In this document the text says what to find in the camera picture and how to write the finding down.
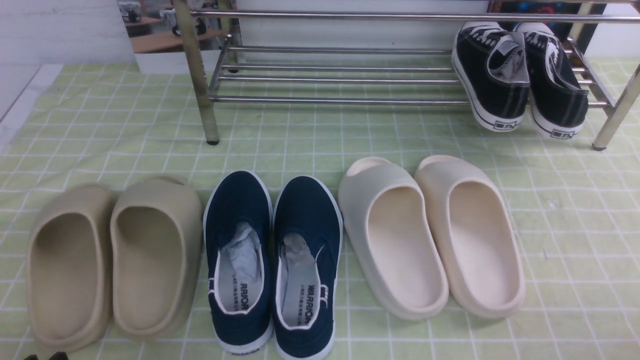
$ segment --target slide sandal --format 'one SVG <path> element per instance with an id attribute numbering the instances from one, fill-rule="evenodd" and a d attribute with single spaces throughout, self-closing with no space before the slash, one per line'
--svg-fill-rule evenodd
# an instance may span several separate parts
<path id="1" fill-rule="evenodd" d="M 33 337 L 47 350 L 79 350 L 107 328 L 113 203 L 105 186 L 83 184 L 55 197 L 34 221 L 26 263 L 27 309 Z"/>
<path id="2" fill-rule="evenodd" d="M 407 320 L 439 313 L 449 287 L 411 175 L 383 158 L 360 159 L 342 179 L 338 202 L 378 302 Z"/>
<path id="3" fill-rule="evenodd" d="M 155 176 L 122 193 L 111 217 L 113 317 L 121 334 L 152 340 L 187 319 L 200 264 L 202 203 L 186 183 Z"/>
<path id="4" fill-rule="evenodd" d="M 415 173 L 451 293 L 485 318 L 512 315 L 525 283 L 500 191 L 482 170 L 452 156 L 430 156 Z"/>

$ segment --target black canvas sneaker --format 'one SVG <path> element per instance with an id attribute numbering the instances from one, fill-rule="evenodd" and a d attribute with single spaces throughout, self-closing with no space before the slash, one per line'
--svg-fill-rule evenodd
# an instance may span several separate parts
<path id="1" fill-rule="evenodd" d="M 529 97 L 522 34 L 497 22 L 466 22 L 453 43 L 452 62 L 480 125 L 503 132 L 522 122 Z"/>
<path id="2" fill-rule="evenodd" d="M 525 22 L 515 30 L 525 37 L 536 129 L 551 138 L 572 138 L 582 129 L 589 90 L 580 88 L 569 58 L 547 25 Z"/>

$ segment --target shoe heel label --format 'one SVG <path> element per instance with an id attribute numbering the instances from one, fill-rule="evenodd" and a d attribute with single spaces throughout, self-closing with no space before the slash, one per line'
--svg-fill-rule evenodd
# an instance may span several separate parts
<path id="1" fill-rule="evenodd" d="M 208 292 L 208 295 L 215 295 L 216 294 L 216 290 L 215 290 L 216 286 L 215 286 L 215 284 L 216 284 L 215 278 L 210 277 L 209 278 L 209 292 Z"/>
<path id="2" fill-rule="evenodd" d="M 493 128 L 498 131 L 511 131 L 511 130 L 514 130 L 517 125 L 518 123 L 515 121 L 514 122 L 496 121 L 495 124 L 493 125 Z"/>
<path id="3" fill-rule="evenodd" d="M 574 135 L 575 135 L 575 131 L 560 131 L 556 129 L 551 131 L 551 137 L 554 139 L 567 140 L 567 139 L 573 138 Z"/>
<path id="4" fill-rule="evenodd" d="M 329 287 L 320 285 L 320 303 L 324 301 L 324 306 L 329 307 Z"/>

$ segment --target green checkered mat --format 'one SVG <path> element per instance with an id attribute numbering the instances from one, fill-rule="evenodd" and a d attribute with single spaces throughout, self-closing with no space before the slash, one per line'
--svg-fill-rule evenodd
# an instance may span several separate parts
<path id="1" fill-rule="evenodd" d="M 601 59 L 594 66 L 617 95 L 636 64 L 636 59 Z M 230 83 L 221 90 L 230 95 L 464 96 L 460 86 L 445 85 Z M 260 175 L 272 197 L 301 174 L 318 177 L 335 193 L 344 169 L 358 158 L 382 156 L 413 172 L 432 154 L 461 157 L 502 189 L 527 279 L 525 304 L 507 320 L 488 321 L 469 315 L 450 298 L 430 320 L 399 320 L 376 302 L 346 241 L 330 358 L 637 359 L 639 105 L 605 152 L 590 150 L 605 119 L 602 110 L 590 110 L 582 133 L 560 142 L 542 140 L 528 120 L 512 133 L 491 133 L 466 107 L 237 104 L 216 105 L 222 141 L 211 147 L 204 142 L 189 76 L 141 75 L 135 65 L 65 66 L 0 154 L 0 359 L 48 355 L 37 349 L 28 330 L 25 252 L 38 210 L 66 188 L 98 181 L 121 192 L 150 174 L 167 173 L 188 179 L 204 200 L 224 174 L 248 169 Z M 103 339 L 72 359 L 232 357 L 214 339 L 205 267 L 202 261 L 191 316 L 172 337 L 140 343 L 109 327 Z M 247 358 L 279 357 L 271 340 L 266 350 Z"/>

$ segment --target shoe sole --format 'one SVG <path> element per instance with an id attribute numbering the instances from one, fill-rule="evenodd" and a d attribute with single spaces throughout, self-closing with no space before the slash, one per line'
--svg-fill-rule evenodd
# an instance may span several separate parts
<path id="1" fill-rule="evenodd" d="M 453 51 L 451 53 L 451 63 L 453 64 L 453 70 L 458 75 L 458 79 L 460 79 L 460 83 L 462 83 L 462 87 L 465 89 L 467 93 L 467 97 L 469 98 L 469 102 L 471 102 L 471 109 L 473 110 L 474 117 L 480 126 L 483 128 L 494 131 L 496 133 L 507 133 L 509 131 L 513 131 L 520 125 L 522 120 L 524 119 L 524 114 L 515 119 L 504 119 L 501 117 L 497 117 L 492 115 L 487 111 L 482 104 L 478 101 L 476 91 L 474 90 L 469 78 L 467 77 L 467 73 L 465 69 L 462 67 L 462 63 L 460 62 L 460 58 L 458 57 L 458 37 L 456 36 L 453 42 Z"/>
<path id="2" fill-rule="evenodd" d="M 248 171 L 248 170 L 240 170 L 240 171 L 251 174 L 256 180 L 258 180 L 258 183 L 262 187 L 262 191 L 264 191 L 264 195 L 267 197 L 267 204 L 269 206 L 269 223 L 271 223 L 273 221 L 273 207 L 271 206 L 271 196 L 269 195 L 269 190 L 267 189 L 267 186 L 262 182 L 262 179 L 259 178 L 255 172 Z M 204 215 L 202 216 L 202 231 L 203 231 L 203 237 L 205 239 L 205 247 L 206 247 L 206 241 L 207 241 L 206 221 L 207 221 L 207 216 L 209 215 L 209 208 L 211 207 L 211 201 L 213 200 L 214 195 L 216 195 L 216 192 L 218 191 L 220 184 L 227 178 L 227 176 L 225 176 L 222 180 L 220 180 L 216 188 L 213 190 L 213 192 L 211 192 L 209 201 L 207 201 L 207 207 L 205 208 Z M 220 344 L 220 347 L 222 347 L 223 350 L 237 356 L 249 355 L 260 350 L 264 346 L 264 344 L 266 344 L 267 341 L 269 341 L 269 339 L 271 338 L 271 335 L 273 334 L 273 319 L 269 320 L 269 326 L 267 326 L 267 330 L 264 332 L 264 334 L 260 335 L 259 338 L 252 341 L 251 343 L 245 344 L 245 345 L 231 345 L 220 340 L 220 337 L 216 332 L 215 326 L 213 326 L 213 332 L 216 334 L 216 339 L 218 339 L 218 343 Z"/>
<path id="3" fill-rule="evenodd" d="M 282 348 L 280 347 L 280 344 L 278 344 L 278 336 L 276 335 L 276 351 L 278 352 L 278 355 L 280 355 L 280 357 L 284 360 L 322 360 L 324 358 L 326 358 L 329 353 L 331 352 L 331 349 L 333 348 L 333 343 L 335 342 L 335 289 L 338 287 L 338 269 L 340 268 L 340 257 L 342 255 L 342 238 L 344 237 L 343 233 L 344 233 L 344 224 L 342 222 L 342 213 L 340 212 L 340 208 L 338 207 L 338 203 L 335 201 L 335 199 L 333 198 L 333 195 L 331 194 L 331 191 L 329 191 L 329 189 L 322 183 L 322 181 L 312 177 L 312 176 L 307 176 L 310 177 L 311 179 L 315 180 L 318 184 L 320 184 L 320 186 L 322 186 L 322 188 L 324 189 L 324 192 L 326 192 L 327 195 L 329 195 L 329 199 L 331 199 L 331 203 L 333 204 L 333 208 L 335 210 L 335 213 L 338 215 L 338 224 L 340 225 L 340 247 L 338 248 L 338 265 L 335 267 L 335 279 L 333 280 L 333 330 L 331 333 L 331 338 L 329 339 L 329 342 L 326 344 L 326 346 L 320 350 L 318 353 L 311 355 L 311 356 L 307 356 L 307 357 L 295 357 L 295 356 L 291 356 L 289 354 L 287 354 L 284 350 L 282 350 Z M 278 198 L 276 200 L 276 206 L 275 209 L 278 209 L 278 203 L 280 202 L 280 196 L 282 195 L 282 192 L 280 192 L 280 194 L 278 195 Z M 271 224 L 271 228 L 273 228 L 275 224 L 275 217 L 272 218 L 272 224 Z"/>
<path id="4" fill-rule="evenodd" d="M 267 343 L 267 341 L 269 341 L 271 335 L 273 334 L 273 319 L 269 320 L 269 326 L 267 326 L 267 330 L 264 332 L 264 334 L 260 335 L 259 338 L 246 345 L 231 345 L 220 340 L 215 326 L 213 327 L 213 332 L 216 334 L 218 343 L 224 351 L 236 356 L 245 356 L 259 351 Z"/>
<path id="5" fill-rule="evenodd" d="M 531 105 L 531 118 L 533 119 L 533 124 L 536 127 L 536 131 L 542 136 L 551 139 L 569 140 L 582 130 L 584 123 L 575 127 L 562 127 L 547 120 L 540 113 L 533 94 L 529 96 L 529 102 Z"/>

